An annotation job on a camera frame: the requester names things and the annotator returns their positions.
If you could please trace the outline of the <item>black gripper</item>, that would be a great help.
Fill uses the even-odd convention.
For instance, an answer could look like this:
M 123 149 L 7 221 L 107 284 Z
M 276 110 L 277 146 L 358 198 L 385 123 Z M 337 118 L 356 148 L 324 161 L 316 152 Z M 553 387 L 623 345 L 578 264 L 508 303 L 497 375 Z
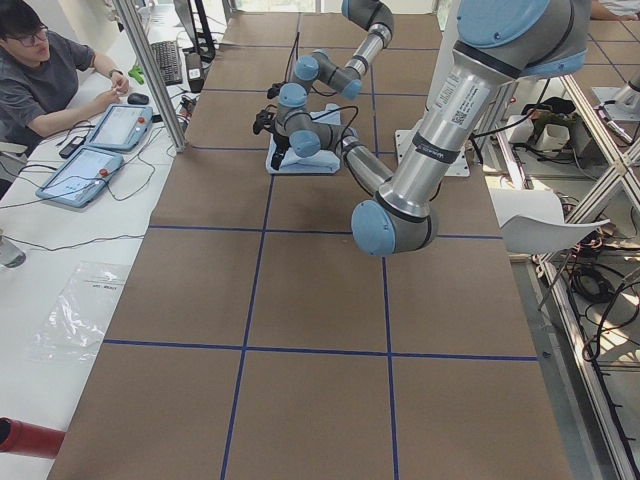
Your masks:
M 279 169 L 285 156 L 285 152 L 291 147 L 289 136 L 282 132 L 277 125 L 272 127 L 272 136 L 276 145 L 276 150 L 271 156 L 270 167 Z

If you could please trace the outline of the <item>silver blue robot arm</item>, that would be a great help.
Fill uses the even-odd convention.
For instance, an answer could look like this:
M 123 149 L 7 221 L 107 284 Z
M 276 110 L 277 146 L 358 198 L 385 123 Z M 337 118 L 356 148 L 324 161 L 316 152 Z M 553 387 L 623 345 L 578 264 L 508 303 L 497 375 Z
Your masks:
M 383 1 L 343 1 L 342 15 L 365 31 L 360 45 L 347 56 L 334 59 L 329 49 L 316 49 L 301 55 L 294 63 L 286 85 L 297 84 L 309 92 L 317 83 L 348 100 L 362 91 L 363 78 L 376 56 L 394 36 L 394 16 Z
M 497 90 L 521 77 L 553 78 L 583 66 L 591 4 L 461 2 L 453 65 L 396 170 L 387 168 L 348 127 L 318 123 L 307 111 L 315 82 L 355 98 L 362 75 L 393 38 L 393 14 L 381 1 L 345 1 L 342 13 L 366 30 L 367 37 L 344 67 L 322 51 L 297 60 L 276 95 L 277 111 L 266 128 L 276 143 L 270 165 L 280 169 L 288 150 L 301 158 L 334 152 L 372 196 L 352 213 L 358 247 L 382 257 L 419 250 L 436 235 L 429 200 Z

